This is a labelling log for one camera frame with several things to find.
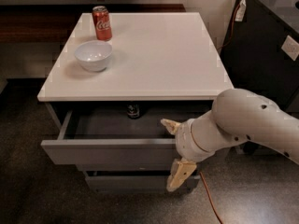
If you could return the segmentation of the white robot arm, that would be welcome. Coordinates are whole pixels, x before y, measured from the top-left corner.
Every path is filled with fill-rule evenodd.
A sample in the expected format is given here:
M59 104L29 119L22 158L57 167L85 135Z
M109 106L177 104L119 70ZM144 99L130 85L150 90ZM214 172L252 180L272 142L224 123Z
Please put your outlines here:
M166 185L169 191L180 188L197 164L216 151L246 142L271 148L299 163L299 119L251 91L223 91L204 115L181 123L162 119L161 123L175 136L181 156L171 166Z

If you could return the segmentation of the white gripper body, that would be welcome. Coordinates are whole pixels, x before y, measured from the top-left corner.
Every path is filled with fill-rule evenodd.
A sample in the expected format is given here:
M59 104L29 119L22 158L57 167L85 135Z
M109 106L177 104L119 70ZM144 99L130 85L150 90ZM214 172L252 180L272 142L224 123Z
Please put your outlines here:
M232 135L221 129L208 111L197 119L181 123L175 134L176 149L185 161L195 163L213 156L216 151L235 147L246 142L241 136Z

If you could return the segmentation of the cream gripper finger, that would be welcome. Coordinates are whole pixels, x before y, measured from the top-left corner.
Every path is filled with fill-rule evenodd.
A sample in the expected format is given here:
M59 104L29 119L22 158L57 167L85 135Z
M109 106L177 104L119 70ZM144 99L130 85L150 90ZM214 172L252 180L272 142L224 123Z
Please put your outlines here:
M171 119L161 119L161 123L168 130L168 132L172 135L176 134L178 127L180 126L179 122L176 122Z
M181 185L191 176L196 170L197 164L194 161L188 161L184 158L174 159L170 176L167 178L166 189L173 192L181 187Z

